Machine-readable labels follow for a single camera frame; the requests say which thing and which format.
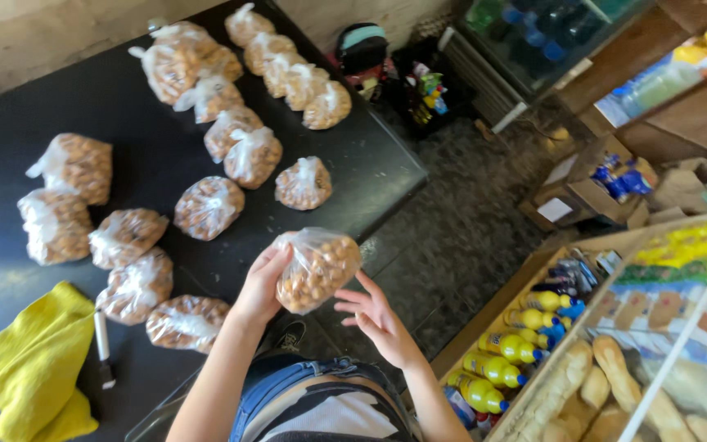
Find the tiled floor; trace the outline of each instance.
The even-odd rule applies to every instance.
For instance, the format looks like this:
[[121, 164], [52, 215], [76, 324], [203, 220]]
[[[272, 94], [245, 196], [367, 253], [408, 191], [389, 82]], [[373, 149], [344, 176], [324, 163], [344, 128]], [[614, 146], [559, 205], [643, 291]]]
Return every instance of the tiled floor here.
[[[398, 133], [404, 130], [389, 109], [379, 112]], [[529, 117], [543, 126], [562, 112], [545, 105]], [[574, 121], [563, 124], [578, 140], [588, 136]], [[471, 120], [458, 118], [410, 144], [430, 182], [360, 249], [365, 271], [431, 360], [545, 237], [516, 206], [574, 143], [553, 144], [527, 124], [513, 124], [488, 142]], [[355, 281], [351, 286], [360, 289]], [[347, 314], [334, 311], [333, 304], [305, 317], [309, 329], [302, 352], [375, 362], [401, 391], [399, 370], [357, 328], [341, 326]]]

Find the person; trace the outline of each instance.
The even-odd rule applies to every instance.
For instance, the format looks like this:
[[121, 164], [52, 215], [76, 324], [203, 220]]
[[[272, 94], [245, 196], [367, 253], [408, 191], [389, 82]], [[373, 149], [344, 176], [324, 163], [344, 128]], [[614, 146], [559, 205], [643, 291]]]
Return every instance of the person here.
[[269, 246], [253, 262], [167, 442], [471, 441], [417, 343], [363, 271], [356, 278], [368, 294], [340, 289], [335, 310], [352, 313], [342, 325], [359, 327], [402, 370], [417, 419], [375, 366], [348, 357], [310, 361], [284, 350], [300, 343], [300, 321], [286, 327], [282, 348], [253, 359], [280, 310], [277, 279], [291, 255], [290, 247]]

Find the countertop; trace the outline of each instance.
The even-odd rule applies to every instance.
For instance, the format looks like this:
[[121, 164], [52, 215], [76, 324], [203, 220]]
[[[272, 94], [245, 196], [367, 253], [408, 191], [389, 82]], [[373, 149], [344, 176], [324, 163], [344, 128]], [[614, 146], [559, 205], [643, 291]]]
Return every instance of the countertop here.
[[[189, 20], [234, 48], [223, 20], [243, 3], [226, 2]], [[259, 2], [256, 10], [293, 38], [308, 61], [331, 70], [277, 6]], [[135, 38], [0, 95], [0, 330], [59, 281], [72, 282], [90, 299], [107, 285], [108, 272], [93, 266], [90, 258], [41, 267], [26, 254], [27, 235], [16, 202], [43, 185], [25, 171], [56, 134], [76, 132], [114, 145], [111, 200], [90, 207], [95, 224], [122, 208], [148, 207], [171, 217], [176, 201], [193, 183], [225, 175], [203, 145], [211, 124], [195, 124], [192, 111], [175, 113], [160, 103], [140, 61], [127, 53], [130, 46], [148, 47], [151, 42], [148, 35]], [[241, 51], [237, 53], [241, 60]], [[173, 296], [190, 293], [232, 303], [250, 263], [281, 232], [323, 226], [363, 241], [427, 180], [416, 157], [353, 90], [353, 109], [345, 120], [327, 131], [311, 131], [302, 126], [301, 113], [267, 94], [259, 77], [245, 74], [236, 85], [247, 106], [282, 142], [283, 159], [260, 189], [245, 191], [242, 215], [214, 240], [197, 241], [175, 226], [168, 228], [158, 245], [174, 262]], [[274, 178], [309, 155], [326, 164], [334, 193], [318, 209], [300, 212], [274, 200]], [[204, 360], [200, 353], [151, 345], [143, 325], [109, 321], [108, 335], [117, 383], [101, 390], [93, 346], [78, 386], [89, 397], [100, 428], [79, 440], [122, 440]]]

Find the bag of peanuts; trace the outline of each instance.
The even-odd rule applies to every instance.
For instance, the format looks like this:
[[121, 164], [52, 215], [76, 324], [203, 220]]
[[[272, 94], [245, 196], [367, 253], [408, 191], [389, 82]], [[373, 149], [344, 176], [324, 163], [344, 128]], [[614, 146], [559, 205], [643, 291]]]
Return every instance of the bag of peanuts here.
[[217, 45], [217, 49], [212, 51], [211, 54], [201, 58], [201, 69], [219, 73], [226, 77], [228, 81], [236, 81], [244, 74], [236, 54], [223, 45]]
[[152, 311], [146, 321], [146, 334], [158, 347], [209, 354], [230, 308], [221, 300], [179, 296]]
[[239, 142], [231, 138], [236, 129], [252, 132], [263, 127], [263, 122], [252, 109], [246, 106], [231, 106], [217, 115], [217, 121], [203, 136], [203, 144], [207, 146], [211, 160], [219, 165], [231, 147]]
[[304, 110], [319, 94], [326, 92], [329, 72], [315, 65], [293, 65], [285, 82], [285, 102], [290, 110]]
[[331, 196], [329, 171], [317, 156], [299, 158], [295, 165], [277, 176], [274, 196], [290, 208], [316, 208]]
[[80, 196], [36, 189], [18, 200], [18, 210], [29, 234], [26, 251], [37, 264], [59, 264], [89, 255], [87, 235], [94, 227]]
[[316, 96], [305, 108], [302, 124], [318, 131], [329, 129], [351, 112], [351, 96], [345, 86], [336, 81], [326, 83], [326, 92]]
[[129, 266], [108, 274], [108, 287], [97, 296], [97, 308], [113, 321], [132, 326], [167, 301], [172, 289], [173, 262], [155, 246]]
[[190, 45], [199, 58], [204, 58], [217, 50], [218, 43], [201, 26], [189, 21], [178, 21], [152, 32], [155, 45]]
[[104, 205], [111, 193], [112, 146], [76, 134], [59, 134], [26, 176], [43, 176], [45, 188], [76, 194], [87, 205]]
[[173, 225], [185, 235], [210, 241], [227, 229], [243, 209], [244, 192], [233, 181], [207, 176], [179, 198]]
[[263, 84], [274, 98], [285, 97], [285, 85], [288, 82], [288, 70], [293, 65], [305, 65], [307, 60], [296, 52], [275, 54], [272, 60], [264, 64]]
[[114, 210], [89, 234], [92, 263], [101, 269], [127, 266], [165, 233], [168, 217], [147, 208]]
[[244, 64], [255, 75], [263, 75], [265, 65], [281, 53], [295, 53], [294, 42], [285, 35], [260, 32], [244, 48]]
[[361, 266], [359, 247], [345, 234], [305, 227], [280, 235], [272, 246], [287, 244], [294, 256], [277, 280], [277, 299], [291, 313], [304, 315], [318, 308]]
[[237, 143], [225, 155], [225, 174], [245, 189], [258, 189], [283, 156], [283, 146], [269, 127], [252, 132], [235, 129], [231, 139]]
[[198, 80], [200, 59], [185, 41], [180, 40], [175, 45], [152, 45], [147, 50], [136, 46], [127, 52], [141, 59], [149, 87], [167, 105], [175, 104]]
[[191, 107], [196, 110], [196, 123], [214, 121], [222, 111], [236, 105], [244, 105], [244, 99], [236, 86], [222, 75], [201, 74], [195, 87], [187, 90], [173, 105], [176, 112], [184, 112]]
[[274, 34], [274, 25], [263, 15], [254, 13], [253, 3], [245, 3], [235, 13], [225, 18], [225, 30], [233, 44], [244, 47], [255, 38], [259, 32]]

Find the plastic bag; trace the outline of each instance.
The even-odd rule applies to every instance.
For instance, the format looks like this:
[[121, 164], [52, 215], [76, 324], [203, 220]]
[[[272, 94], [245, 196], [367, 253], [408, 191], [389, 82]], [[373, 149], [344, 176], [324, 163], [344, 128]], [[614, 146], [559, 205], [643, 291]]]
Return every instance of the plastic bag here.
[[225, 174], [245, 189], [258, 189], [283, 156], [283, 146], [269, 127], [252, 132], [235, 129], [231, 139], [238, 142], [225, 155]]
[[103, 205], [111, 193], [112, 146], [76, 134], [59, 134], [26, 176], [43, 176], [45, 188], [81, 196], [88, 205]]
[[108, 274], [108, 287], [97, 296], [97, 308], [116, 322], [139, 324], [171, 297], [173, 262], [160, 247], [152, 247], [129, 266]]
[[266, 63], [282, 53], [296, 53], [296, 46], [290, 38], [260, 32], [244, 48], [244, 64], [253, 74], [263, 75]]
[[315, 131], [329, 129], [351, 112], [351, 96], [339, 82], [326, 83], [326, 92], [316, 96], [305, 108], [302, 124]]
[[136, 46], [127, 52], [141, 59], [149, 87], [167, 105], [175, 104], [198, 80], [200, 59], [186, 41], [179, 40], [174, 45], [152, 45], [147, 50]]
[[217, 119], [222, 111], [236, 105], [244, 105], [244, 99], [236, 86], [222, 75], [211, 75], [198, 80], [195, 87], [187, 90], [173, 105], [176, 112], [184, 112], [195, 106], [196, 123], [208, 123]]
[[253, 3], [245, 3], [235, 13], [225, 18], [225, 30], [233, 44], [239, 47], [248, 45], [259, 32], [275, 33], [272, 22], [263, 15], [254, 13], [252, 11], [254, 7]]
[[209, 56], [220, 46], [202, 26], [189, 21], [178, 21], [152, 32], [155, 45], [190, 45], [199, 58]]
[[219, 73], [229, 81], [236, 81], [244, 74], [242, 65], [231, 49], [217, 45], [209, 55], [201, 58], [201, 69]]
[[210, 241], [228, 228], [244, 209], [244, 192], [228, 178], [207, 176], [176, 203], [173, 225], [186, 235]]
[[221, 300], [179, 296], [152, 311], [146, 321], [146, 334], [158, 347], [209, 354], [230, 308]]
[[294, 256], [277, 280], [277, 299], [300, 315], [318, 308], [344, 286], [361, 266], [356, 242], [345, 234], [305, 227], [282, 234], [272, 244], [291, 244]]
[[293, 65], [305, 65], [305, 60], [296, 52], [281, 52], [264, 64], [263, 83], [269, 94], [275, 98], [285, 97], [285, 85], [288, 83], [288, 70]]
[[326, 92], [329, 72], [315, 65], [293, 65], [285, 83], [285, 102], [290, 110], [304, 110], [319, 94]]
[[165, 233], [168, 218], [147, 208], [114, 210], [89, 234], [92, 262], [102, 269], [127, 266]]
[[329, 171], [317, 156], [299, 158], [295, 165], [277, 176], [274, 196], [290, 208], [316, 208], [331, 196]]
[[80, 196], [36, 189], [18, 200], [18, 210], [29, 234], [26, 251], [37, 264], [59, 264], [89, 255], [87, 235], [94, 227]]
[[231, 132], [241, 129], [252, 132], [263, 127], [261, 119], [252, 109], [245, 106], [232, 106], [217, 115], [217, 121], [203, 136], [203, 144], [207, 146], [211, 160], [220, 164], [231, 147], [239, 141], [231, 138]]

